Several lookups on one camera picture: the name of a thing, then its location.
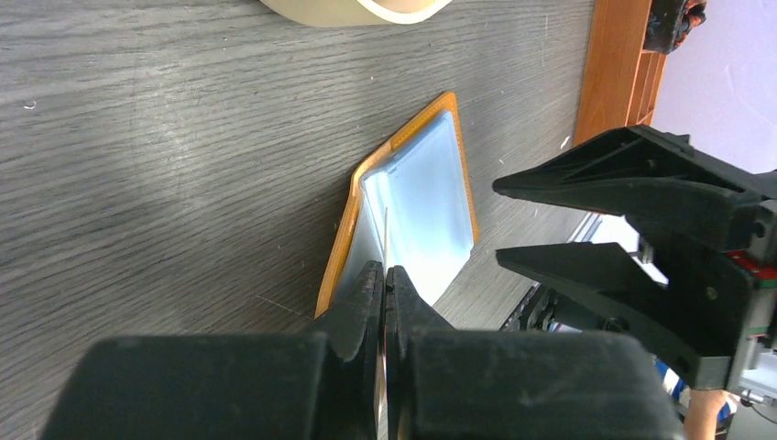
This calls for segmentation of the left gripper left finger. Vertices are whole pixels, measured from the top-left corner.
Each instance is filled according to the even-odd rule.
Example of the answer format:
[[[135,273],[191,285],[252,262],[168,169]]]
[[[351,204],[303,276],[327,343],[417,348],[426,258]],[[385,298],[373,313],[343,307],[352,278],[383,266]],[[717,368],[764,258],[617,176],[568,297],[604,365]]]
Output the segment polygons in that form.
[[[295,334],[123,336],[93,345],[46,439],[374,439],[384,270]]]

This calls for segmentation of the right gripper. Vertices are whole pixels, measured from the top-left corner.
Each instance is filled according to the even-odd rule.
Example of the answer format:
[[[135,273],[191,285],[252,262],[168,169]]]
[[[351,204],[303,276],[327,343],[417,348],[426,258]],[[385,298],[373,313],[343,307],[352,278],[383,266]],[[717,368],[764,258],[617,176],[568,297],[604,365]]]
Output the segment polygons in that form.
[[[755,175],[650,126],[610,129],[494,180],[503,196],[626,216],[662,289],[617,244],[500,248],[498,265],[601,324],[590,346],[655,353],[688,386],[776,397],[776,174]],[[671,324],[683,347],[671,347]]]

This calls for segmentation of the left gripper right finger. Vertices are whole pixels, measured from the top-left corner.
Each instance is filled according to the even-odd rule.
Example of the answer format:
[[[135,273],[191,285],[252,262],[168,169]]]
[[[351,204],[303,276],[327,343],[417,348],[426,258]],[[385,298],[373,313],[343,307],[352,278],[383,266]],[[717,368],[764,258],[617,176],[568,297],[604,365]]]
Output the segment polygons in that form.
[[[385,298],[391,439],[681,439],[633,338],[453,328],[402,267]]]

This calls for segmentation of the orange leather card holder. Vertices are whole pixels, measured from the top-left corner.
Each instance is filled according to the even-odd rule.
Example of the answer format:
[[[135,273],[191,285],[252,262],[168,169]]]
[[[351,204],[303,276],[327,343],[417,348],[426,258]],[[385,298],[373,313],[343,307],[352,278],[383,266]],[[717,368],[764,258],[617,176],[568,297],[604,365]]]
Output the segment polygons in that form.
[[[445,92],[353,172],[315,313],[344,295],[369,260],[403,267],[433,305],[478,239],[457,100]]]

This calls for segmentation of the orange compartment organizer box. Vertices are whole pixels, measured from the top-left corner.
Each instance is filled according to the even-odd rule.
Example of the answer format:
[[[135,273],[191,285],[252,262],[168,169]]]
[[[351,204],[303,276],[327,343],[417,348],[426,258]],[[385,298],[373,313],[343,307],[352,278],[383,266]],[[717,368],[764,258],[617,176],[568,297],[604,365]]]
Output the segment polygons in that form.
[[[597,0],[575,122],[575,146],[612,128],[650,125],[666,56],[643,48],[650,0]]]

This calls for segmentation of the person in striped shirt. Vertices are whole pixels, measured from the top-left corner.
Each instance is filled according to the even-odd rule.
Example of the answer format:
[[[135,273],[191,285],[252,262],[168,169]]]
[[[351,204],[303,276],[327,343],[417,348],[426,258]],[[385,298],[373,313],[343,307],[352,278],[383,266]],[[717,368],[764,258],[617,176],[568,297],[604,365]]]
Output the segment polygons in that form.
[[[678,410],[688,439],[726,439],[739,397],[725,390],[694,390],[667,364],[653,359],[664,390]]]

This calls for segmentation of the beige oval tray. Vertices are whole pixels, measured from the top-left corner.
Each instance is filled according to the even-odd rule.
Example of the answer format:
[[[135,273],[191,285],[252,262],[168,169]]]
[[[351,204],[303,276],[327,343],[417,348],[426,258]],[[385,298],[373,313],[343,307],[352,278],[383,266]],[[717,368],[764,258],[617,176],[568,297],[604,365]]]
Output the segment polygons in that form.
[[[413,25],[432,17],[451,0],[261,0],[275,13],[316,28]]]

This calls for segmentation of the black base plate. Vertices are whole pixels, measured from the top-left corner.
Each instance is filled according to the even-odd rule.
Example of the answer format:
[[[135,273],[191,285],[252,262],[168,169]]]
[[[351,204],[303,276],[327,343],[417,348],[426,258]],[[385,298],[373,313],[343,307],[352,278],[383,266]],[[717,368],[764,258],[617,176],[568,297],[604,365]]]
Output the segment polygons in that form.
[[[502,332],[570,333],[600,330],[603,319],[554,289],[535,283],[499,328]]]

